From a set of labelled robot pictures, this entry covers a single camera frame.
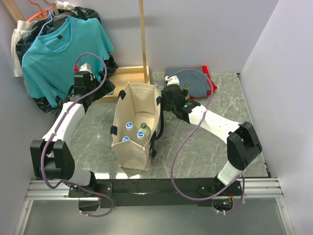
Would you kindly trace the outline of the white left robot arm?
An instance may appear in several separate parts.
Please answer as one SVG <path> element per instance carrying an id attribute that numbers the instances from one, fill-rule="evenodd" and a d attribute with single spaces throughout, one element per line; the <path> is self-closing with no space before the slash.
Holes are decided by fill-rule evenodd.
<path id="1" fill-rule="evenodd" d="M 97 193 L 95 175 L 75 165 L 67 142 L 89 106 L 115 89 L 115 85 L 106 78 L 104 71 L 100 71 L 98 75 L 97 78 L 86 69 L 75 72 L 74 84 L 67 93 L 57 120 L 41 140 L 34 140 L 30 145 L 37 179 L 62 180 L 67 184 L 78 185 L 87 197 Z"/>

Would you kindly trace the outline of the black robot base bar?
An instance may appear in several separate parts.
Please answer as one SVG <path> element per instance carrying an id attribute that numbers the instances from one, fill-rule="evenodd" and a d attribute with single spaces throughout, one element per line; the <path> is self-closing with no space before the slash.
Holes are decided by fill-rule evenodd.
<path id="1" fill-rule="evenodd" d="M 181 178 L 175 179 L 177 187 L 190 197 L 205 198 L 220 191 L 224 185 L 215 178 Z M 211 199 L 192 201 L 182 197 L 173 187 L 171 179 L 109 179 L 97 180 L 97 191 L 111 198 L 115 207 L 126 206 L 174 206 L 198 205 L 211 206 Z M 242 186 L 239 180 L 232 183 L 218 196 L 230 198 L 240 196 Z M 97 208 L 110 208 L 111 202 L 106 198 L 84 192 L 75 187 L 68 191 L 70 199 L 87 198 L 87 202 L 79 202 L 83 211 Z"/>

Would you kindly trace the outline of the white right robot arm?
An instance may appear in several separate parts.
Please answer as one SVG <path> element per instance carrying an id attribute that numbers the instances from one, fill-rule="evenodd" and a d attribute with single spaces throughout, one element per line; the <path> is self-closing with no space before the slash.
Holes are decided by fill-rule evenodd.
<path id="1" fill-rule="evenodd" d="M 231 190 L 231 181 L 245 171 L 262 153 L 262 146 L 253 125 L 228 120 L 195 100 L 187 100 L 176 84 L 161 91 L 163 107 L 180 120 L 199 126 L 220 138 L 227 145 L 227 162 L 214 183 L 216 193 L 225 195 Z"/>

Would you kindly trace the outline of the wooden rack post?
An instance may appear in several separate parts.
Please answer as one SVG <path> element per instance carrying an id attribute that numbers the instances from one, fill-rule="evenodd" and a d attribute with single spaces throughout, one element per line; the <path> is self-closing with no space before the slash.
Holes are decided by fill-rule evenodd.
<path id="1" fill-rule="evenodd" d="M 2 2 L 16 22 L 25 21 L 24 15 L 14 0 L 2 0 Z"/>
<path id="2" fill-rule="evenodd" d="M 141 46 L 142 46 L 142 61 L 143 61 L 143 71 L 144 71 L 144 81 L 145 83 L 150 83 L 147 69 L 147 59 L 146 59 L 146 41 L 145 41 L 145 21 L 144 21 L 144 4 L 143 0 L 139 0 L 139 14 L 140 14 L 140 31 L 141 31 Z"/>

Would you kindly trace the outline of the aluminium rail frame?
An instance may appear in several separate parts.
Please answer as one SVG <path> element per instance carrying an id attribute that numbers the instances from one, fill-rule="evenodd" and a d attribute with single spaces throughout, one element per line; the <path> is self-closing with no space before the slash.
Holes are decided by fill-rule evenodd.
<path id="1" fill-rule="evenodd" d="M 248 198 L 275 198 L 279 209 L 279 213 L 283 222 L 286 234 L 296 234 L 292 225 L 291 217 L 289 215 L 287 204 L 285 203 L 284 196 L 276 178 L 247 178 L 245 183 L 239 180 L 241 186 L 245 187 L 244 197 Z M 23 235 L 26 224 L 30 215 L 30 211 L 34 201 L 59 201 L 59 200 L 75 200 L 75 201 L 95 201 L 96 198 L 92 197 L 70 197 L 69 193 L 72 190 L 64 183 L 60 184 L 57 189 L 50 189 L 44 181 L 32 180 L 25 196 L 22 212 L 18 219 L 14 234 Z"/>

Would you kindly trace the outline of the wooden rack left post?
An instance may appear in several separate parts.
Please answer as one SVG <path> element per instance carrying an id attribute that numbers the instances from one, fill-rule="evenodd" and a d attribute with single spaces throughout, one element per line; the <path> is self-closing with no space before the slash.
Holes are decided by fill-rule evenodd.
<path id="1" fill-rule="evenodd" d="M 2 2 L 16 22 L 25 21 L 24 15 L 14 0 L 2 0 Z"/>

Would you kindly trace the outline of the green glass bottle yellow label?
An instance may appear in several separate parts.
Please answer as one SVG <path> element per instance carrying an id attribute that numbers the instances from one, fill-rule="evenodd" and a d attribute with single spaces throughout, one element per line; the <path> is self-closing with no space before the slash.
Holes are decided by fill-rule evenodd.
<path id="1" fill-rule="evenodd" d="M 189 85 L 188 84 L 185 84 L 183 86 L 183 89 L 182 89 L 182 94 L 185 98 L 186 101 L 188 101 L 190 99 L 190 94 L 189 94 Z"/>

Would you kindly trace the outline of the orange clothes hanger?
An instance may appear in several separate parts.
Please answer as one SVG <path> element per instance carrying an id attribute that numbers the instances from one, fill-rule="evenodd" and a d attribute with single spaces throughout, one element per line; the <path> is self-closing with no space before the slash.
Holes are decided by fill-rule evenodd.
<path id="1" fill-rule="evenodd" d="M 43 19 L 45 19 L 46 17 L 49 16 L 49 11 L 53 9 L 52 7 L 48 7 L 48 8 L 46 8 L 46 9 L 42 9 L 41 6 L 40 6 L 38 3 L 36 3 L 36 2 L 34 2 L 34 1 L 32 1 L 32 0 L 28 0 L 28 2 L 29 2 L 31 5 L 37 6 L 38 9 L 39 9 L 39 12 L 37 12 L 36 14 L 34 14 L 32 17 L 30 17 L 30 18 L 27 20 L 27 22 L 31 22 L 31 21 L 33 21 L 33 20 L 35 20 L 35 19 L 43 20 Z"/>

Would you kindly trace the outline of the red folded garment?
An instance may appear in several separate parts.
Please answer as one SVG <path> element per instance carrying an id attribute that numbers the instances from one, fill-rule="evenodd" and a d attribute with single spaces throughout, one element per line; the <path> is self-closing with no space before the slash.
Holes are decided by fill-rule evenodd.
<path id="1" fill-rule="evenodd" d="M 190 98 L 193 100 L 207 98 L 216 91 L 217 86 L 213 82 L 206 65 L 202 65 L 194 69 L 205 74 L 206 78 L 198 72 L 191 72 L 191 84 L 189 90 Z"/>

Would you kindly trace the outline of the grey folded garment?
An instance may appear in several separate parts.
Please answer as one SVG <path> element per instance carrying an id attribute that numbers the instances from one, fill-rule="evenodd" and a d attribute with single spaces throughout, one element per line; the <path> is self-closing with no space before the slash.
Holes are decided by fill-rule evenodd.
<path id="1" fill-rule="evenodd" d="M 197 70 L 203 72 L 202 66 L 169 68 L 165 70 L 165 75 L 169 76 L 181 70 Z M 179 80 L 179 87 L 182 90 L 185 84 L 189 85 L 189 95 L 192 98 L 205 98 L 211 91 L 207 79 L 195 71 L 185 71 L 176 75 Z"/>

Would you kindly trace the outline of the beige canvas tote bag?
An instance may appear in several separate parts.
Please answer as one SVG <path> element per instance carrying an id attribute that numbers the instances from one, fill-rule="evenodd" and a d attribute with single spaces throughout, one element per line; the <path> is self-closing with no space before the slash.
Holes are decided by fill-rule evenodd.
<path id="1" fill-rule="evenodd" d="M 151 157 L 156 154 L 152 147 L 152 138 L 148 138 L 144 147 L 136 143 L 137 136 L 125 142 L 122 142 L 122 138 L 126 134 L 127 122 L 132 122 L 135 130 L 145 122 L 152 135 L 155 134 L 160 125 L 160 116 L 161 97 L 156 85 L 128 83 L 121 90 L 111 126 L 112 148 L 121 167 L 149 170 Z"/>

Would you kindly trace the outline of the wooden clothes hanger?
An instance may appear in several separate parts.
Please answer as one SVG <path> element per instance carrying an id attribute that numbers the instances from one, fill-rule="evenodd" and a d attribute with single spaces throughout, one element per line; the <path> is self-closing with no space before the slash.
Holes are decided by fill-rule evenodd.
<path id="1" fill-rule="evenodd" d="M 52 16 L 53 21 L 57 21 L 57 20 L 64 18 L 64 17 L 72 16 L 72 12 L 66 12 L 66 13 L 60 14 L 58 11 L 57 5 L 55 3 L 50 3 L 46 0 L 42 0 L 42 2 L 47 6 L 48 9 L 52 8 L 51 9 L 52 12 L 50 14 Z"/>

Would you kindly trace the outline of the clear bottle green cap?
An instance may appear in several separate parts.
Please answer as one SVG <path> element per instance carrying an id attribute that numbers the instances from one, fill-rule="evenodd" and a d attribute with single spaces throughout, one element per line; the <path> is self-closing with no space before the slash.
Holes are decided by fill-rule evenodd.
<path id="1" fill-rule="evenodd" d="M 151 136 L 151 134 L 152 134 L 150 127 L 149 127 L 149 126 L 147 125 L 147 123 L 145 123 L 145 122 L 141 123 L 141 125 L 140 125 L 138 131 L 144 132 L 145 135 L 146 135 L 148 138 L 150 138 L 150 136 Z"/>

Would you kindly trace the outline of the wooden rack base tray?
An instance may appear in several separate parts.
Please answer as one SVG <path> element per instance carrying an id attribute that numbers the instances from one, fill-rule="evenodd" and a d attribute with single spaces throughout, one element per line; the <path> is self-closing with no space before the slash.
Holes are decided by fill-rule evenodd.
<path id="1" fill-rule="evenodd" d="M 117 102 L 118 95 L 127 83 L 147 83 L 150 84 L 149 66 L 119 67 L 109 80 L 115 85 L 113 94 L 105 95 L 95 103 Z"/>

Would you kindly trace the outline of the turquoise t-shirt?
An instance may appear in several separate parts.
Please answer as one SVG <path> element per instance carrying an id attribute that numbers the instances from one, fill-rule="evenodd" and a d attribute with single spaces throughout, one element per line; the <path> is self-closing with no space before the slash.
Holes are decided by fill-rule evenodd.
<path id="1" fill-rule="evenodd" d="M 97 75 L 114 47 L 101 23 L 67 17 L 56 31 L 36 38 L 22 58 L 22 73 L 32 98 L 45 97 L 52 107 L 74 83 L 74 66 L 88 63 Z"/>

